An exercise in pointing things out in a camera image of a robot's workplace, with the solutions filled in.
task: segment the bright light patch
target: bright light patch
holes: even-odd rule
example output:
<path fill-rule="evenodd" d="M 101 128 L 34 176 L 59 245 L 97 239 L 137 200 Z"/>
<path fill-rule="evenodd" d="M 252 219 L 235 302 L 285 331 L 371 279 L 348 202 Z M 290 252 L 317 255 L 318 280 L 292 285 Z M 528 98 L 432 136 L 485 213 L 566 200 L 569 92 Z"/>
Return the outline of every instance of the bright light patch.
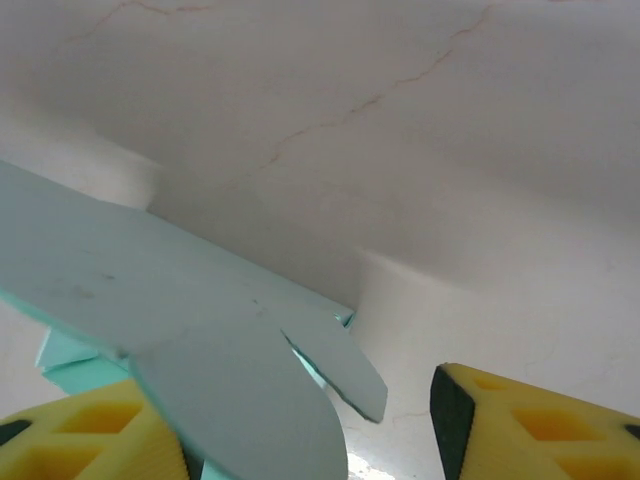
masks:
<path fill-rule="evenodd" d="M 349 480 L 395 480 L 396 477 L 372 468 L 364 458 L 348 453 Z"/>

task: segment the black foam edge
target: black foam edge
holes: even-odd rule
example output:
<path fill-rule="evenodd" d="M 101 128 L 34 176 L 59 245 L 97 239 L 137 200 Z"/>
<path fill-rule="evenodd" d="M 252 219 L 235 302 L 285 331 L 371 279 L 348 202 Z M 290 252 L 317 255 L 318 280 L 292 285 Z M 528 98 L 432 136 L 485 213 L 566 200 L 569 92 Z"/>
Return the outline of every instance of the black foam edge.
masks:
<path fill-rule="evenodd" d="M 180 442 L 180 447 L 182 448 L 182 456 L 184 457 L 184 464 L 187 467 L 189 480 L 200 480 L 204 468 L 204 459 L 194 454 L 189 447 L 182 442 Z"/>
<path fill-rule="evenodd" d="M 624 429 L 631 435 L 640 440 L 640 425 L 634 425 L 633 423 L 627 423 L 624 425 Z"/>
<path fill-rule="evenodd" d="M 14 420 L 0 425 L 0 447 L 31 426 L 30 420 Z"/>
<path fill-rule="evenodd" d="M 444 366 L 438 366 L 431 382 L 430 410 L 447 480 L 458 480 L 462 473 L 475 408 L 473 398 Z"/>

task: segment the square hole in foam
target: square hole in foam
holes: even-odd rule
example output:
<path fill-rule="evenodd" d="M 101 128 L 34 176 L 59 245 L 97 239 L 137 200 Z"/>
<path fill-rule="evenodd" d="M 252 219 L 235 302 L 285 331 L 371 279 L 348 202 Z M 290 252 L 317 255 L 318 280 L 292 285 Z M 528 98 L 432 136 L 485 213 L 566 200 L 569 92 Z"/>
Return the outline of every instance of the square hole in foam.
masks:
<path fill-rule="evenodd" d="M 504 385 L 491 378 L 478 377 L 473 381 L 483 390 L 506 390 Z"/>
<path fill-rule="evenodd" d="M 573 480 L 636 480 L 631 463 L 623 457 L 557 458 L 556 463 Z"/>
<path fill-rule="evenodd" d="M 513 416 L 541 442 L 602 440 L 604 435 L 565 410 L 517 409 Z"/>
<path fill-rule="evenodd" d="M 58 433 L 119 433 L 140 413 L 134 403 L 97 403 L 69 418 Z"/>

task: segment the white wall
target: white wall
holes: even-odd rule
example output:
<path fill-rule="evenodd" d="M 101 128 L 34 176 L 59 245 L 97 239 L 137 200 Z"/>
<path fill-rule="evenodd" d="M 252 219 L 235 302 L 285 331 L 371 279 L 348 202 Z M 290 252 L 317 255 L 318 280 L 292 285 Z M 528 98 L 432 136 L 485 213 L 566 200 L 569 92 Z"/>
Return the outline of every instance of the white wall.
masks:
<path fill-rule="evenodd" d="M 640 6 L 490 2 L 5 2 L 0 75 L 162 165 L 154 213 L 359 306 L 390 400 L 341 412 L 353 454 L 441 478 L 442 361 L 640 414 Z"/>

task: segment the cardboard piece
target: cardboard piece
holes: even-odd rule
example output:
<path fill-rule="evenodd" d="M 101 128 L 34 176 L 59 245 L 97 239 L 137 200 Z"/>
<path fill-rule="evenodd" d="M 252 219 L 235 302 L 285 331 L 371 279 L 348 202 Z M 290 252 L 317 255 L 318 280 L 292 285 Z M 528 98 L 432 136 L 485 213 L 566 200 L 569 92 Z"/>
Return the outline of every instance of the cardboard piece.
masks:
<path fill-rule="evenodd" d="M 0 224 L 2 296 L 108 356 L 130 357 L 140 385 L 217 468 L 240 480 L 347 478 L 344 447 L 340 453 L 328 447 L 344 441 L 336 413 L 283 348 L 286 336 L 345 400 L 365 417 L 382 419 L 386 386 L 347 332 L 326 321 L 328 300 L 157 217 L 94 200 L 8 164 L 0 164 Z M 323 302 L 324 308 L 309 308 Z M 211 352 L 217 368 L 170 367 L 179 358 L 209 358 L 207 345 L 222 348 L 225 339 L 253 350 L 245 350 L 246 356 Z M 190 342 L 203 351 L 194 351 Z M 256 368 L 234 365 L 243 358 Z M 263 423 L 248 422 L 235 414 L 245 401 L 235 387 L 269 383 L 263 378 L 267 371 L 287 373 L 274 377 L 279 388 L 265 387 L 259 401 L 252 399 L 260 412 L 252 418 Z M 179 391 L 187 378 L 210 389 L 189 383 L 193 389 Z M 213 388 L 218 384 L 225 388 Z M 215 394 L 219 410 L 196 426 L 177 409 L 178 393 L 194 408 L 210 404 Z M 291 396 L 305 403 L 280 413 L 278 405 L 291 405 Z M 216 425 L 221 418 L 224 436 Z M 300 450 L 300 442 L 326 448 Z M 258 454 L 266 445 L 268 458 Z"/>

